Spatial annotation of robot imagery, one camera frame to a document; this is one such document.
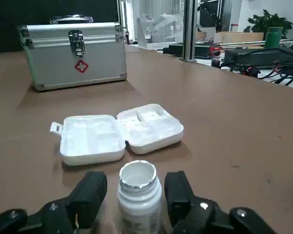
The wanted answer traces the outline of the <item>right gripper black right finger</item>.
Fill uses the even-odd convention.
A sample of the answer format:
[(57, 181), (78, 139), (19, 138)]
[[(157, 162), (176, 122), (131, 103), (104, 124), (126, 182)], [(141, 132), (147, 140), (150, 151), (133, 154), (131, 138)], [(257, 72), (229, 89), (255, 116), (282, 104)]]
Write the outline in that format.
[(196, 196), (185, 172), (165, 177), (167, 213), (173, 234), (274, 234), (254, 210), (235, 207), (227, 214), (217, 202)]

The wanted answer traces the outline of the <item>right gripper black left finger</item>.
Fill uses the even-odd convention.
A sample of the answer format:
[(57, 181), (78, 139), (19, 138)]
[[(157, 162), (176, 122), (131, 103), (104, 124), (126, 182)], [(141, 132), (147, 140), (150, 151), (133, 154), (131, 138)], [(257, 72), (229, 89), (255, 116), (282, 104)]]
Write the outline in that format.
[(28, 215), (24, 209), (0, 214), (0, 234), (75, 234), (90, 229), (107, 192), (103, 172), (87, 172), (66, 197), (50, 201)]

